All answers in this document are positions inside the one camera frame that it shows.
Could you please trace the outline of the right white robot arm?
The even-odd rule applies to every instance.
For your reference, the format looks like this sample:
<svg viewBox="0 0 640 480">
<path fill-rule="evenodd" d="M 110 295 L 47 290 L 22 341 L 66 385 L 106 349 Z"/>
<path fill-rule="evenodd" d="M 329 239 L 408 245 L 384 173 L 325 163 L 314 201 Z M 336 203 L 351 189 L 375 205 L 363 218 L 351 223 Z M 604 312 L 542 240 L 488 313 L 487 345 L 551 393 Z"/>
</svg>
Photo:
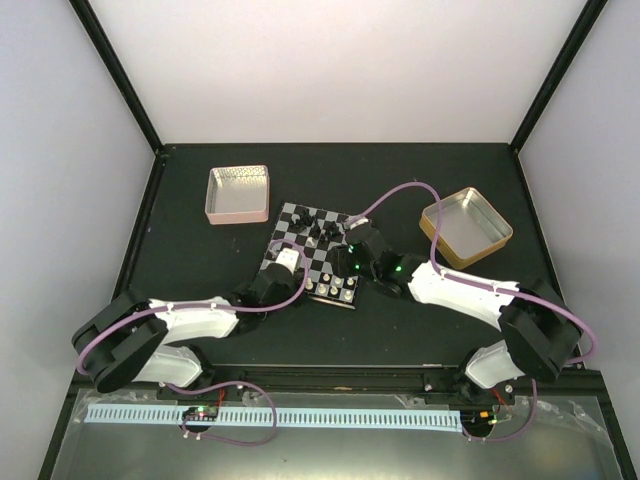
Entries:
<svg viewBox="0 0 640 480">
<path fill-rule="evenodd" d="M 344 244 L 330 248 L 327 260 L 340 277 L 366 278 L 388 296 L 456 311 L 501 334 L 468 354 L 454 379 L 457 396 L 467 403 L 520 377 L 555 381 L 584 331 L 545 283 L 454 273 L 425 256 L 396 253 L 369 222 L 348 228 Z"/>
</svg>

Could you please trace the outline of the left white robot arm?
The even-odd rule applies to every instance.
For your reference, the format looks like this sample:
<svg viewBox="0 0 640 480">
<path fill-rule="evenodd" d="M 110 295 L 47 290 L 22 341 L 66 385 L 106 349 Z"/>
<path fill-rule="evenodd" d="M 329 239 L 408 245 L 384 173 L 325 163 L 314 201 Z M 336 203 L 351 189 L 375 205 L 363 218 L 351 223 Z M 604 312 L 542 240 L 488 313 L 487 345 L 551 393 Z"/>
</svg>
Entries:
<svg viewBox="0 0 640 480">
<path fill-rule="evenodd" d="M 72 336 L 76 371 L 101 393 L 133 382 L 172 384 L 193 399 L 214 388 L 213 372 L 188 345 L 257 329 L 268 314 L 296 302 L 308 270 L 273 263 L 227 296 L 200 301 L 163 301 L 129 290 L 112 300 Z"/>
</svg>

